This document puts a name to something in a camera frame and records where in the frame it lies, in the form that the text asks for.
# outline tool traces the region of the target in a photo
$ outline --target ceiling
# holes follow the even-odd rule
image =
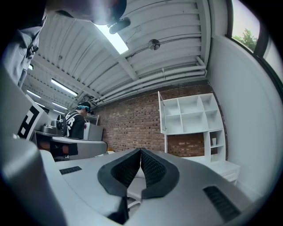
[[[167,81],[166,72],[174,75],[186,72],[188,67],[207,64],[207,0],[127,2],[122,18],[129,17],[131,25],[119,35],[129,50],[122,55],[91,22],[48,15],[40,33],[39,50],[31,62],[34,69],[28,70],[23,90],[40,95],[41,99],[34,100],[50,109],[60,110],[52,102],[70,109],[83,98],[100,105],[146,89],[185,82],[187,75]],[[151,39],[160,41],[158,50],[148,48]],[[157,73],[161,79],[154,80]],[[77,92],[77,98],[53,85],[51,78]]]

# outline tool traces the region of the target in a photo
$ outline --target cable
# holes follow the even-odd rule
[[[136,33],[136,32],[137,32],[137,31],[135,31],[135,33]],[[135,33],[133,33],[133,35],[132,35],[131,37],[133,37]],[[131,37],[129,37],[125,42],[127,42]]]

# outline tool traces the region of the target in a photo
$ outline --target brick wall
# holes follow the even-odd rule
[[[160,133],[158,94],[164,100],[213,93],[208,81],[151,90],[119,100],[95,110],[103,126],[103,140],[114,151],[146,147],[164,151],[164,135]],[[204,155],[203,134],[168,136],[168,153],[180,157]]]

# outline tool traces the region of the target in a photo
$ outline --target white drawer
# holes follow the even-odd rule
[[[234,181],[238,178],[238,173],[237,172],[234,172],[234,173],[231,173],[231,174],[227,174],[225,176],[223,176],[226,180],[228,181]]]

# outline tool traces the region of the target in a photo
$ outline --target fluorescent light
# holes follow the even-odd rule
[[[65,115],[65,113],[63,113],[63,112],[61,112],[61,111],[57,111],[57,110],[53,110],[53,111],[56,111],[56,112],[58,112],[58,113],[60,113],[60,114]]]
[[[119,54],[122,54],[129,50],[128,46],[124,43],[118,33],[110,34],[109,27],[107,25],[96,25],[95,26],[104,34],[104,36],[109,40],[109,42],[114,46]]]
[[[75,93],[74,91],[71,91],[66,86],[63,86],[61,83],[55,81],[54,79],[51,79],[51,83],[55,84],[56,86],[60,87],[61,89],[65,90],[65,91],[69,92],[70,94],[74,95],[75,97],[78,95],[77,93]]]
[[[30,93],[30,94],[32,94],[32,95],[34,95],[34,96],[37,97],[37,98],[41,98],[40,96],[34,94],[33,92],[30,92],[29,90],[27,90],[27,92]]]
[[[32,64],[30,64],[30,65],[28,66],[28,69],[33,70],[33,69],[34,69],[34,66],[33,66]]]
[[[63,106],[61,106],[61,105],[59,105],[59,104],[56,104],[56,103],[54,103],[54,102],[52,102],[54,105],[56,105],[56,106],[58,106],[59,108],[62,108],[62,109],[65,109],[65,110],[68,110],[68,108],[65,108],[65,107],[63,107]]]
[[[42,105],[42,104],[40,104],[40,103],[37,103],[39,106],[41,106],[41,107],[44,107],[45,108],[45,106],[44,105]]]

